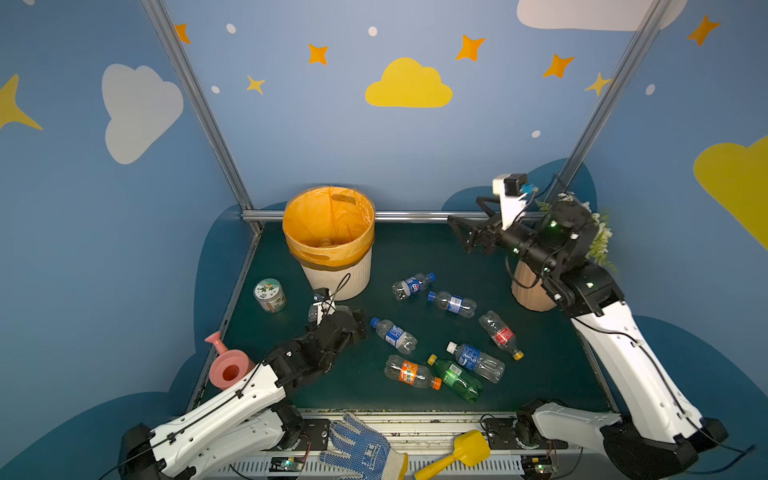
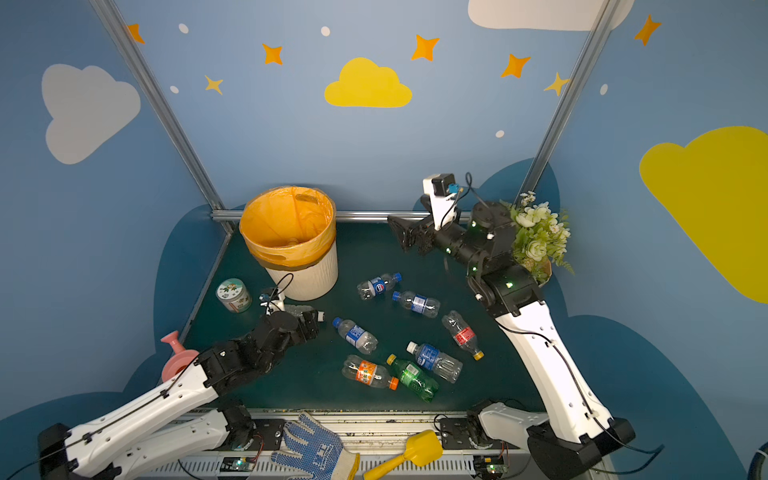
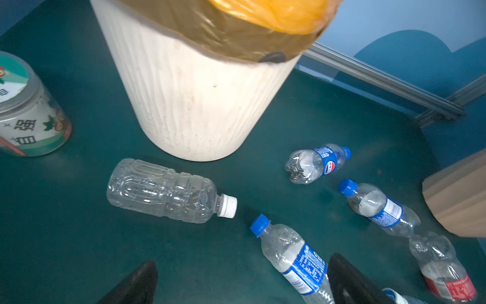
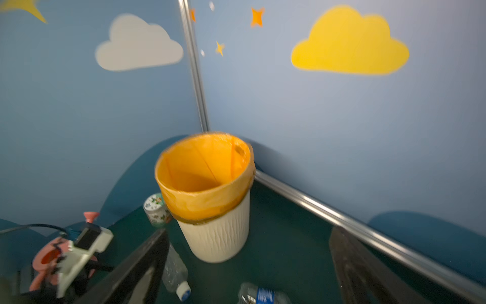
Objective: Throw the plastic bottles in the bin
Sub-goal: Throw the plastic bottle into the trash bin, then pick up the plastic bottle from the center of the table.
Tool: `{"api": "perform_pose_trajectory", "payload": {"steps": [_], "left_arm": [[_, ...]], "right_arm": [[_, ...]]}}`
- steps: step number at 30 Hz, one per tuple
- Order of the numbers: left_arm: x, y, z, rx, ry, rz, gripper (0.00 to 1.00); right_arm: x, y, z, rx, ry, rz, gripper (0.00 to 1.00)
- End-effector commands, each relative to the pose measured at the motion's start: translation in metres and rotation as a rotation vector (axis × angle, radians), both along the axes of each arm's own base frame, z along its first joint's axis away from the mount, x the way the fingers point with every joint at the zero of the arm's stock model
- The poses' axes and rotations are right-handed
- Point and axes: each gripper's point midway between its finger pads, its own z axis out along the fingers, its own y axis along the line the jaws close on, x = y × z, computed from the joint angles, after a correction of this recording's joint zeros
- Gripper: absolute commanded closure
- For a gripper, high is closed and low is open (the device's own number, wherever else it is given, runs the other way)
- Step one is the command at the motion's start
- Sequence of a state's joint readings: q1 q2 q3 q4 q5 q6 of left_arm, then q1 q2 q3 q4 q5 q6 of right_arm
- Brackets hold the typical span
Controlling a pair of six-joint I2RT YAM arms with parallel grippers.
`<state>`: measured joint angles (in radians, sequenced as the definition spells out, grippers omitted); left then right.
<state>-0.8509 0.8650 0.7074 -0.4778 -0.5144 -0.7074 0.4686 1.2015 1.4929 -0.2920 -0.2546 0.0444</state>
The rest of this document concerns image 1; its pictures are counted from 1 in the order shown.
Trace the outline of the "clear bottle blue text label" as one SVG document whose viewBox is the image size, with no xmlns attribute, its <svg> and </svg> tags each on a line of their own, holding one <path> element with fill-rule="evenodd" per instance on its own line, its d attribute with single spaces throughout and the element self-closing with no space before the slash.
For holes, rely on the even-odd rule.
<svg viewBox="0 0 768 480">
<path fill-rule="evenodd" d="M 430 291 L 428 293 L 428 300 L 439 309 L 464 318 L 472 318 L 477 309 L 477 303 L 474 300 L 452 295 L 446 291 Z"/>
</svg>

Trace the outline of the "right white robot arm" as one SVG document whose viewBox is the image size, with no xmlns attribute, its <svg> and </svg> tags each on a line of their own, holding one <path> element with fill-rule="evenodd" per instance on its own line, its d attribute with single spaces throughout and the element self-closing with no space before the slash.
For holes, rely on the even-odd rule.
<svg viewBox="0 0 768 480">
<path fill-rule="evenodd" d="M 606 456 L 629 479 L 665 479 L 687 472 L 728 432 L 703 416 L 661 365 L 640 332 L 611 274 L 588 259 L 599 232 L 594 213 L 576 199 L 550 206 L 536 227 L 524 224 L 521 197 L 487 209 L 483 222 L 451 215 L 448 224 L 466 251 L 481 246 L 518 255 L 536 272 L 547 295 L 596 353 L 616 385 L 627 414 L 597 413 L 557 402 L 534 402 L 523 415 L 545 439 L 562 440 Z"/>
</svg>

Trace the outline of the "orange label bottle orange cap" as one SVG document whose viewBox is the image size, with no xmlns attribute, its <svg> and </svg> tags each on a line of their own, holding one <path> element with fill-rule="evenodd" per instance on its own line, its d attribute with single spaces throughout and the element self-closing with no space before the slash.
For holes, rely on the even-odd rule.
<svg viewBox="0 0 768 480">
<path fill-rule="evenodd" d="M 442 380 L 435 377 L 427 366 L 405 360 L 398 355 L 388 357 L 384 374 L 414 388 L 439 390 L 442 386 Z"/>
</svg>

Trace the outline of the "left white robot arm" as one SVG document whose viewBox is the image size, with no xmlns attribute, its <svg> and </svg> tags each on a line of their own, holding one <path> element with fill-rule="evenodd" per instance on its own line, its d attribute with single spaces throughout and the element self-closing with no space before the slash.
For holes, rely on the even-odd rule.
<svg viewBox="0 0 768 480">
<path fill-rule="evenodd" d="M 286 449 L 304 421 L 290 400 L 366 337 L 359 310 L 338 306 L 305 335 L 269 351 L 250 372 L 199 407 L 165 424 L 138 424 L 122 437 L 122 479 L 204 479 L 252 452 Z"/>
</svg>

